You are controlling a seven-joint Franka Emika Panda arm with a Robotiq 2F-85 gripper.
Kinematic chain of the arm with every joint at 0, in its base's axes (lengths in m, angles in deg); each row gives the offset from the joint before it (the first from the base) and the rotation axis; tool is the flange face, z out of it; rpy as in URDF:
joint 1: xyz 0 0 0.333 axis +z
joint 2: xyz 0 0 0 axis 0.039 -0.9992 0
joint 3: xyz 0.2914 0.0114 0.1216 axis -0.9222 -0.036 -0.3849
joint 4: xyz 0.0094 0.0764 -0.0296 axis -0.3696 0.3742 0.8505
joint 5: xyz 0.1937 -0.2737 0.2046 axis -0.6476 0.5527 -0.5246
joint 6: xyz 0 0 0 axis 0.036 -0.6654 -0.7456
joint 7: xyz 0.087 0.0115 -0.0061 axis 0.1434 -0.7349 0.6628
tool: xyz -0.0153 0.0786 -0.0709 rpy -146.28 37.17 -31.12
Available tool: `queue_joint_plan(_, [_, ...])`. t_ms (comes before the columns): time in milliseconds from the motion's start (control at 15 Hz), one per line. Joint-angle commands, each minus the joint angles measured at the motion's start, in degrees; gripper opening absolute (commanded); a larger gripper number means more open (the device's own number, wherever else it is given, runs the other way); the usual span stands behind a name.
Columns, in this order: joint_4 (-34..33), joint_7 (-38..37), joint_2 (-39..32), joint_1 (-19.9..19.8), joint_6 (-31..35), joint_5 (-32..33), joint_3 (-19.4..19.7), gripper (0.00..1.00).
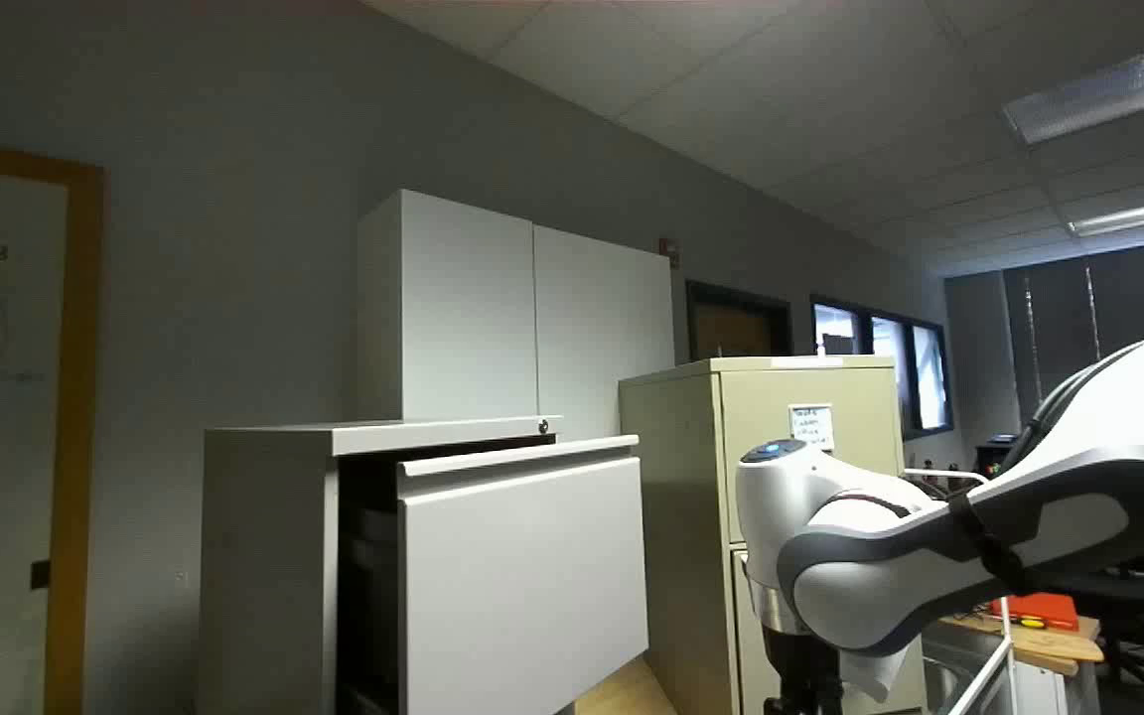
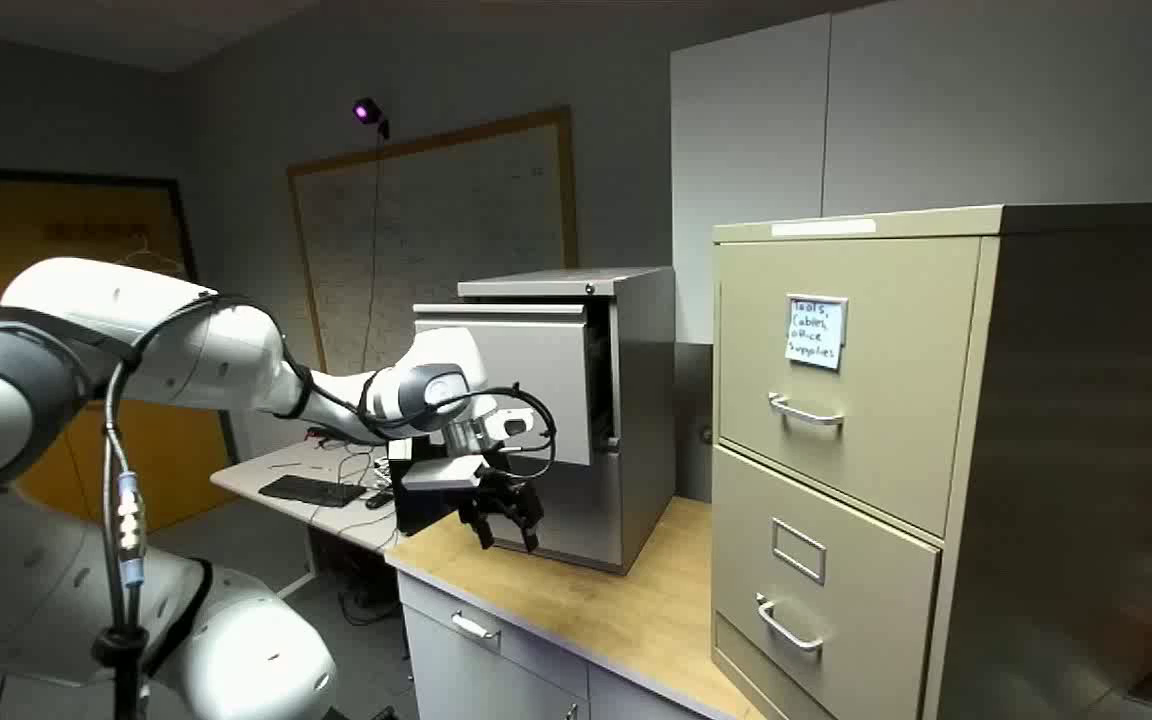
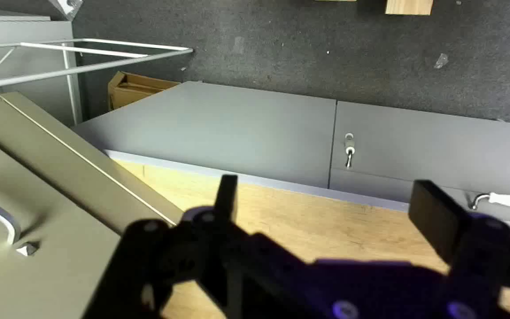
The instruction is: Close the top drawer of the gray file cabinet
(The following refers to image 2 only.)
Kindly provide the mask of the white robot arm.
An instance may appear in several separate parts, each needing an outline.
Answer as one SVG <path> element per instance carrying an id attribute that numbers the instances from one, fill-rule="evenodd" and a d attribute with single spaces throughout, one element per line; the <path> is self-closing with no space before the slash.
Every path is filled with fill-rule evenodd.
<path id="1" fill-rule="evenodd" d="M 150 268 L 50 254 L 0 291 L 0 677 L 114 684 L 114 717 L 143 720 L 174 689 L 197 720 L 325 720 L 336 659 L 267 583 L 143 538 L 141 480 L 115 426 L 102 430 L 91 523 L 27 499 L 80 409 L 127 394 L 174 409 L 251 409 L 358 445 L 432 440 L 399 484 L 463 523 L 541 523 L 536 480 L 506 460 L 517 430 L 463 329 L 432 329 L 373 373 L 300 362 L 279 324 L 215 288 Z"/>

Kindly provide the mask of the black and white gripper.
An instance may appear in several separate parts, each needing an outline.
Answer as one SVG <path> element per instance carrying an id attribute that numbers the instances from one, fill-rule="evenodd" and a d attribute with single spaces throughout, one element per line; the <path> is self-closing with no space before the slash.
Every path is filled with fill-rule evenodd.
<path id="1" fill-rule="evenodd" d="M 458 510 L 476 533 L 481 546 L 491 546 L 491 520 L 506 517 L 517 523 L 526 546 L 536 553 L 546 502 L 506 453 L 506 445 L 528 426 L 528 416 L 487 403 L 481 416 L 393 440 L 390 484 L 395 526 L 417 537 Z"/>

